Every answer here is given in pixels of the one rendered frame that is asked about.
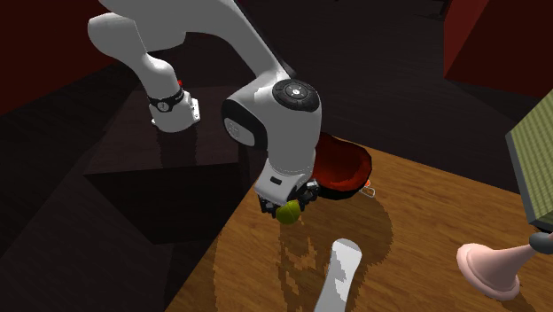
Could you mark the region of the green ball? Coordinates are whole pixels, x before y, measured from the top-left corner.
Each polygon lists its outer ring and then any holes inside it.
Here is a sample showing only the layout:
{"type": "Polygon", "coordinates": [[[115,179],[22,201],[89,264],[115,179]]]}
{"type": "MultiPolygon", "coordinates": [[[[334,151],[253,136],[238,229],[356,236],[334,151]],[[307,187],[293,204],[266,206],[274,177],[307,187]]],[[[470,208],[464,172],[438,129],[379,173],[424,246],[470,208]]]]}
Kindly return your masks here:
{"type": "Polygon", "coordinates": [[[291,200],[276,210],[276,219],[282,224],[293,224],[299,220],[300,214],[299,201],[291,200]]]}

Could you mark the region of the red bowl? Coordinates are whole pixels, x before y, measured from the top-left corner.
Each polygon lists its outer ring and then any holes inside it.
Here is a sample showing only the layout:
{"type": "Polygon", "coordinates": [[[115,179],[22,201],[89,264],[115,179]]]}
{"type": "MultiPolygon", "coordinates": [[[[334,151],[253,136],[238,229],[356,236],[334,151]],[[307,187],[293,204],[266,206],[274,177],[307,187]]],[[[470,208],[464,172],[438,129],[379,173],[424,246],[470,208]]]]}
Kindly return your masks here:
{"type": "Polygon", "coordinates": [[[315,147],[312,178],[325,199],[348,199],[367,185],[372,158],[360,145],[321,132],[315,147]]]}

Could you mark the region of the dark robot stand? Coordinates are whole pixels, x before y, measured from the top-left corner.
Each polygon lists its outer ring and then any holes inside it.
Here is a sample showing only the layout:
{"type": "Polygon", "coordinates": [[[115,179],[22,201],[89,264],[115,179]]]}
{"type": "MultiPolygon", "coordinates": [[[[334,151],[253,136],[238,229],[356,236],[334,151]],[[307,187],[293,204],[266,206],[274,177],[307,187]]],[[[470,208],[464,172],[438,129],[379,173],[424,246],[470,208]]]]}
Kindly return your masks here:
{"type": "Polygon", "coordinates": [[[84,174],[153,244],[214,239],[266,159],[236,143],[222,124],[233,86],[195,88],[200,122],[178,133],[151,123],[146,95],[133,91],[84,174]]]}

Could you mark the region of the olive striped box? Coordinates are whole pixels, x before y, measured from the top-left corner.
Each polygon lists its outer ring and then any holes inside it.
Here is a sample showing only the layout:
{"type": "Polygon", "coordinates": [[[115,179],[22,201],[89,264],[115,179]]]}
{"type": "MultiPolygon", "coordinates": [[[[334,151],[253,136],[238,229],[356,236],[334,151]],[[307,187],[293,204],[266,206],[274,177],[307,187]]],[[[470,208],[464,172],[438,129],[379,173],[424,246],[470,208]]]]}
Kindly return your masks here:
{"type": "Polygon", "coordinates": [[[505,138],[527,222],[553,232],[553,90],[505,138]]]}

